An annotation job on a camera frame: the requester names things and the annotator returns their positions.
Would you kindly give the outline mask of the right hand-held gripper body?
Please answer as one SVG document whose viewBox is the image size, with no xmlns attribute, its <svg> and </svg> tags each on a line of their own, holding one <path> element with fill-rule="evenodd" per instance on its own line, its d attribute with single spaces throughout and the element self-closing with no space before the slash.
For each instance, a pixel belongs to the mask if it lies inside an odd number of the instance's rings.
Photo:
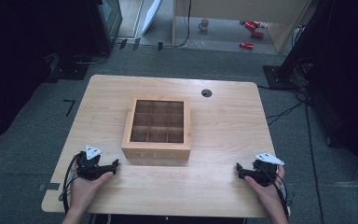
<svg viewBox="0 0 358 224">
<path fill-rule="evenodd" d="M 250 176 L 257 184 L 266 187 L 276 180 L 279 165 L 284 165 L 284 161 L 270 153 L 261 153 L 255 155 L 253 169 L 244 169 L 243 174 Z"/>
</svg>

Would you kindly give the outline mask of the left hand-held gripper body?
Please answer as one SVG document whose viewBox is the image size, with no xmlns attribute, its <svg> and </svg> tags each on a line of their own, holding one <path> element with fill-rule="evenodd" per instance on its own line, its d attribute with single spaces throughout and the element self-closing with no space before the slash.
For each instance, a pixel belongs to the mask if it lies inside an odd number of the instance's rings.
<svg viewBox="0 0 358 224">
<path fill-rule="evenodd" d="M 102 151 L 96 147 L 85 145 L 85 150 L 78 154 L 76 160 L 77 174 L 87 180 L 96 180 L 105 173 L 114 172 L 114 164 L 99 165 Z"/>
</svg>

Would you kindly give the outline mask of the wooden tea box with window lid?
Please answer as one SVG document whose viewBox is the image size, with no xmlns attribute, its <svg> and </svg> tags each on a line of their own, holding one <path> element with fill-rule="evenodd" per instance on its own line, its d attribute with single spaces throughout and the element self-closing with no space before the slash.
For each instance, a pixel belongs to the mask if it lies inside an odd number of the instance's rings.
<svg viewBox="0 0 358 224">
<path fill-rule="evenodd" d="M 128 160 L 187 161 L 191 152 L 190 99 L 134 95 L 121 148 Z"/>
</svg>

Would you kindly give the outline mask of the person's left hand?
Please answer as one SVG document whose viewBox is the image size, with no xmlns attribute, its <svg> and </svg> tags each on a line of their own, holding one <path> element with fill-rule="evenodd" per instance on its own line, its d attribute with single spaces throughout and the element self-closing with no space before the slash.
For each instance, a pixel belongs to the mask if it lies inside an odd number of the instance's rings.
<svg viewBox="0 0 358 224">
<path fill-rule="evenodd" d="M 71 184 L 71 202 L 68 213 L 82 216 L 90 206 L 99 189 L 113 177 L 113 173 L 105 173 L 96 180 L 85 180 L 81 177 Z"/>
</svg>

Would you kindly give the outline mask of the person's right hand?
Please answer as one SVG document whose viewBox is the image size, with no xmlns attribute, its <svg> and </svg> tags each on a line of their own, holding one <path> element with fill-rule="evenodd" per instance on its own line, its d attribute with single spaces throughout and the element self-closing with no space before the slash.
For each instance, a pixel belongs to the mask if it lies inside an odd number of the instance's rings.
<svg viewBox="0 0 358 224">
<path fill-rule="evenodd" d="M 255 192 L 263 208 L 270 217 L 286 217 L 281 197 L 278 194 L 278 190 L 283 186 L 282 180 L 285 175 L 282 165 L 278 166 L 277 175 L 278 177 L 275 180 L 275 183 L 267 187 L 262 187 L 248 175 L 244 177 L 244 180 Z"/>
</svg>

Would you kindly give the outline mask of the grey tape strip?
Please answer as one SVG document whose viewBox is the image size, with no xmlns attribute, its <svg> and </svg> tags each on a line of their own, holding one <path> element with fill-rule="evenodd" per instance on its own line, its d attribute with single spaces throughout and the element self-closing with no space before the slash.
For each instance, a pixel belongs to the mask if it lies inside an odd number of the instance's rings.
<svg viewBox="0 0 358 224">
<path fill-rule="evenodd" d="M 60 183 L 42 183 L 38 186 L 38 190 L 58 190 L 60 187 Z"/>
</svg>

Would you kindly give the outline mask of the black tape corner mark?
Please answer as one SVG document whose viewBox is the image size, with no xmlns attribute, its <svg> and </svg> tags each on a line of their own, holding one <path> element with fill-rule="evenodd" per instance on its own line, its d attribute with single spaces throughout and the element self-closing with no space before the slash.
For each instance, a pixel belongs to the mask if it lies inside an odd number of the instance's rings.
<svg viewBox="0 0 358 224">
<path fill-rule="evenodd" d="M 68 103 L 68 104 L 69 104 L 68 110 L 67 110 L 67 112 L 66 112 L 66 114 L 65 114 L 65 116 L 68 117 L 68 116 L 70 115 L 70 113 L 71 113 L 71 111 L 72 111 L 74 105 L 75 105 L 76 100 L 73 100 L 73 99 L 63 99 L 63 101 L 64 101 L 65 103 Z"/>
</svg>

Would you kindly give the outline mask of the black monitor cabinet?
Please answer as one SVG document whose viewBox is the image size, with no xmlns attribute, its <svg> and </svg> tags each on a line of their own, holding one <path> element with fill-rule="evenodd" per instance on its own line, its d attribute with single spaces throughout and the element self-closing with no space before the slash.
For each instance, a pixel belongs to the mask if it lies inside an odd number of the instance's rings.
<svg viewBox="0 0 358 224">
<path fill-rule="evenodd" d="M 123 21 L 120 3 L 118 0 L 86 1 L 98 52 L 108 53 Z"/>
</svg>

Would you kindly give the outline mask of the white board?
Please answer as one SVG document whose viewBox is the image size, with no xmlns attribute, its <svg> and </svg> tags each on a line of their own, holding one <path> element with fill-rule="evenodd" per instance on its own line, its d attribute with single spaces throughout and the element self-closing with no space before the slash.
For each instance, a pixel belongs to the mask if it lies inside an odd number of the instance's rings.
<svg viewBox="0 0 358 224">
<path fill-rule="evenodd" d="M 144 22 L 144 25 L 142 28 L 142 35 L 144 35 L 147 32 L 147 30 L 150 27 L 151 23 L 153 22 L 155 16 L 157 15 L 161 4 L 162 4 L 162 0 L 154 0 L 152 5 L 150 6 L 150 8 L 147 10 L 146 16 L 145 16 L 145 22 Z"/>
</svg>

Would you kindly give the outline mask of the black stand base plate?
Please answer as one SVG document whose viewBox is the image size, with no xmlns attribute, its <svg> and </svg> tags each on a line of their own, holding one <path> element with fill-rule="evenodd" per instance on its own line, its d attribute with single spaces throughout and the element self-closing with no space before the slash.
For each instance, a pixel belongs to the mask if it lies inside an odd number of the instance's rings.
<svg viewBox="0 0 358 224">
<path fill-rule="evenodd" d="M 57 55 L 49 78 L 83 80 L 88 69 L 87 63 L 78 62 L 73 55 Z"/>
</svg>

